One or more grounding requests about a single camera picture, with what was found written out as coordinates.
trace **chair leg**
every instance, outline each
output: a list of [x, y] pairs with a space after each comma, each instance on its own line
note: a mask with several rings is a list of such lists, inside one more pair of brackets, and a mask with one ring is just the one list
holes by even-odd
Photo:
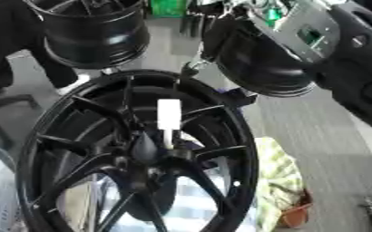
[[29, 94], [21, 94], [11, 97], [0, 98], [0, 108], [17, 102], [27, 102], [30, 105], [30, 107], [34, 110], [41, 109], [41, 106], [38, 104], [38, 102], [34, 99], [32, 95]]
[[3, 147], [6, 150], [10, 150], [14, 146], [13, 140], [8, 136], [5, 130], [0, 126], [0, 138], [3, 141]]

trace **person's leg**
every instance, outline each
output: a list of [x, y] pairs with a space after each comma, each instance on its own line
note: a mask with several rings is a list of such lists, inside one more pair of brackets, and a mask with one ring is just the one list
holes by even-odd
[[27, 45], [32, 56], [44, 68], [46, 76], [54, 88], [60, 89], [75, 83], [78, 80], [77, 74], [70, 67], [64, 66], [53, 60], [44, 48], [44, 38], [37, 36]]

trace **black wheel rim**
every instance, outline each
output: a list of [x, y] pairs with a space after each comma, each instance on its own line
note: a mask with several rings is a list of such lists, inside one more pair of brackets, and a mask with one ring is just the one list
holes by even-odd
[[[182, 80], [179, 95], [175, 94], [182, 101], [182, 131], [200, 134], [205, 148], [160, 150], [147, 161], [131, 154], [140, 137], [153, 137], [156, 101], [173, 97], [177, 77], [172, 72], [119, 72], [86, 83], [43, 115], [24, 145], [16, 173], [24, 218], [33, 231], [72, 231], [58, 212], [56, 199], [94, 173], [108, 176], [125, 193], [96, 231], [108, 231], [133, 202], [146, 209], [157, 231], [168, 231], [164, 209], [154, 201], [157, 192], [179, 176], [193, 179], [216, 203], [218, 211], [202, 231], [235, 231], [253, 199], [258, 162], [248, 125], [223, 95], [193, 79]], [[96, 145], [111, 134], [108, 146]], [[203, 171], [205, 162], [217, 157], [227, 159], [231, 183], [239, 183], [231, 185], [226, 196]], [[71, 159], [76, 165], [63, 169]], [[160, 175], [148, 175], [151, 169]]]

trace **wheel spoke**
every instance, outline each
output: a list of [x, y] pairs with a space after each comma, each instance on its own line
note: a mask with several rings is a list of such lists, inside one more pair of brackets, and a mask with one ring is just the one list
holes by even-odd
[[208, 160], [216, 159], [218, 157], [232, 157], [235, 156], [235, 152], [245, 150], [247, 147], [244, 145], [231, 146], [231, 147], [215, 147], [215, 148], [203, 148], [194, 150], [194, 156], [198, 163], [202, 163]]
[[113, 0], [113, 1], [118, 5], [118, 7], [120, 7], [120, 9], [125, 8], [125, 5], [120, 0]]
[[87, 156], [92, 150], [90, 144], [80, 141], [72, 141], [49, 135], [37, 135], [36, 138], [40, 146], [46, 150], [69, 150], [82, 157]]
[[77, 97], [72, 97], [74, 100], [74, 106], [79, 111], [93, 111], [96, 112], [107, 119], [110, 119], [114, 125], [121, 128], [120, 132], [123, 132], [123, 137], [125, 140], [130, 139], [130, 128], [125, 120], [122, 118], [122, 115], [118, 111], [110, 110], [109, 108], [99, 104], [98, 102]]
[[122, 101], [122, 111], [125, 115], [125, 117], [128, 118], [130, 122], [130, 127], [134, 131], [138, 131], [142, 128], [142, 125], [140, 124], [139, 119], [135, 115], [132, 109], [132, 93], [133, 93], [133, 76], [129, 76], [127, 78], [127, 85], [125, 86], [124, 90], [124, 96]]
[[224, 105], [214, 105], [214, 106], [209, 106], [209, 107], [201, 108], [198, 110], [186, 112], [181, 116], [182, 118], [181, 125], [185, 126], [186, 124], [192, 121], [196, 121], [201, 116], [204, 116], [208, 113], [215, 113], [222, 109], [224, 109]]
[[211, 181], [204, 171], [197, 164], [186, 159], [170, 157], [165, 160], [164, 165], [167, 168], [177, 169], [182, 176], [193, 179], [202, 189], [204, 189], [213, 198], [221, 214], [233, 210], [231, 202], [221, 193], [219, 188]]
[[152, 222], [156, 227], [156, 230], [158, 232], [167, 232], [168, 228], [166, 227], [165, 222], [163, 221], [161, 211], [156, 205], [156, 202], [153, 199], [153, 197], [151, 197], [151, 195], [148, 193], [140, 193], [139, 200], [144, 206], [146, 212], [150, 215]]
[[121, 198], [114, 207], [110, 210], [108, 215], [105, 217], [103, 222], [97, 228], [96, 232], [107, 232], [110, 231], [112, 226], [122, 217], [126, 212], [125, 206], [132, 200], [134, 193], [128, 194], [125, 198]]
[[78, 0], [67, 0], [65, 2], [62, 2], [62, 3], [58, 4], [58, 5], [53, 6], [48, 11], [52, 12], [52, 13], [61, 13], [63, 10], [65, 10], [67, 7], [71, 6], [72, 4], [74, 4], [77, 1]]
[[46, 208], [52, 206], [64, 190], [94, 173], [103, 172], [104, 169], [110, 168], [114, 161], [115, 157], [110, 154], [103, 154], [88, 159], [54, 183], [50, 189], [47, 189], [45, 193], [37, 199], [35, 204]]

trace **rim lip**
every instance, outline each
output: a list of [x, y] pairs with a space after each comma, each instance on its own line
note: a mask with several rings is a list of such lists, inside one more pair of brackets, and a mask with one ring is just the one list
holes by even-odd
[[70, 60], [68, 60], [66, 58], [63, 58], [62, 56], [59, 56], [56, 53], [54, 53], [52, 48], [50, 48], [49, 43], [47, 42], [47, 38], [45, 38], [44, 47], [45, 47], [46, 51], [48, 52], [48, 54], [54, 60], [56, 60], [57, 62], [59, 62], [63, 65], [69, 66], [69, 67], [73, 67], [73, 68], [77, 68], [77, 69], [100, 69], [101, 67], [109, 68], [109, 67], [114, 67], [114, 66], [118, 66], [118, 65], [124, 65], [126, 63], [129, 63], [129, 62], [135, 60], [135, 59], [138, 59], [141, 55], [143, 55], [145, 53], [146, 49], [148, 48], [148, 45], [151, 41], [151, 37], [150, 37], [149, 33], [147, 33], [147, 34], [148, 34], [148, 39], [147, 39], [146, 43], [143, 44], [141, 47], [139, 47], [136, 50], [133, 50], [131, 53], [127, 53], [121, 59], [117, 59], [117, 60], [114, 60], [113, 62], [109, 62], [109, 63], [105, 63], [105, 64], [104, 63], [77, 63], [77, 62], [71, 62]]
[[[46, 221], [42, 215], [38, 214], [32, 209], [32, 204], [34, 198], [33, 193], [33, 182], [32, 182], [32, 174], [34, 174], [33, 169], [30, 168], [30, 161], [34, 159], [34, 156], [37, 155], [33, 152], [35, 148], [35, 138], [38, 131], [46, 131], [49, 129], [49, 126], [54, 123], [56, 113], [59, 111], [64, 110], [69, 103], [69, 99], [78, 93], [85, 95], [86, 93], [92, 92], [89, 91], [92, 89], [96, 90], [102, 86], [108, 86], [109, 84], [113, 84], [118, 82], [123, 77], [133, 75], [133, 76], [152, 76], [158, 75], [159, 77], [171, 77], [174, 79], [175, 77], [179, 77], [178, 73], [175, 72], [165, 72], [165, 71], [156, 71], [156, 70], [130, 70], [130, 71], [123, 71], [114, 73], [108, 76], [104, 76], [102, 79], [93, 79], [89, 82], [81, 85], [80, 87], [76, 88], [72, 92], [66, 94], [63, 98], [61, 98], [57, 103], [55, 103], [46, 113], [44, 113], [38, 122], [35, 124], [34, 128], [32, 129], [31, 133], [28, 135], [27, 139], [25, 140], [25, 144], [22, 148], [22, 152], [20, 154], [20, 159], [18, 160], [18, 165], [15, 173], [15, 183], [16, 183], [16, 190], [19, 199], [19, 203], [24, 215], [24, 220], [27, 226], [34, 230], [42, 230], [42, 231], [49, 231], [54, 232], [56, 231], [52, 226]], [[220, 223], [216, 225], [212, 225], [214, 221], [218, 221], [220, 216], [218, 215], [218, 211], [216, 215], [209, 221], [209, 223], [203, 228], [202, 231], [234, 231], [240, 223], [245, 218], [251, 202], [254, 198], [254, 194], [257, 187], [258, 176], [259, 176], [259, 162], [258, 162], [258, 152], [255, 146], [255, 142], [253, 136], [250, 132], [250, 127], [243, 118], [242, 114], [239, 112], [237, 108], [235, 108], [229, 100], [223, 97], [219, 92], [216, 92], [210, 86], [195, 80], [190, 79], [188, 82], [191, 82], [196, 89], [201, 90], [201, 92], [207, 92], [207, 96], [210, 96], [212, 100], [217, 98], [217, 102], [221, 102], [222, 104], [226, 105], [229, 113], [229, 117], [233, 121], [236, 122], [236, 128], [239, 128], [241, 139], [244, 141], [244, 144], [247, 146], [246, 153], [251, 153], [252, 155], [247, 155], [244, 159], [245, 161], [250, 164], [247, 167], [251, 167], [248, 170], [249, 175], [247, 177], [243, 177], [244, 182], [250, 183], [252, 188], [244, 188], [241, 190], [241, 198], [239, 198], [239, 202], [237, 204], [237, 208], [235, 208], [230, 215], [224, 218], [230, 218], [229, 220], [221, 220]]]
[[132, 12], [132, 11], [135, 11], [135, 10], [141, 10], [141, 6], [142, 6], [142, 0], [137, 0], [135, 3], [133, 3], [132, 5], [128, 6], [128, 7], [125, 7], [123, 10], [121, 11], [116, 11], [116, 12], [112, 12], [112, 13], [109, 13], [109, 14], [101, 14], [101, 15], [68, 15], [68, 14], [57, 14], [57, 13], [53, 13], [53, 12], [49, 12], [49, 10], [45, 10], [41, 7], [39, 7], [38, 5], [36, 5], [36, 3], [34, 3], [32, 0], [23, 0], [25, 3], [27, 3], [29, 5], [29, 7], [31, 7], [32, 9], [34, 9], [38, 14], [40, 15], [47, 15], [47, 16], [53, 16], [53, 17], [62, 17], [62, 18], [72, 18], [72, 19], [96, 19], [96, 18], [104, 18], [104, 17], [110, 17], [110, 16], [116, 16], [116, 15], [126, 15], [128, 14], [129, 12]]

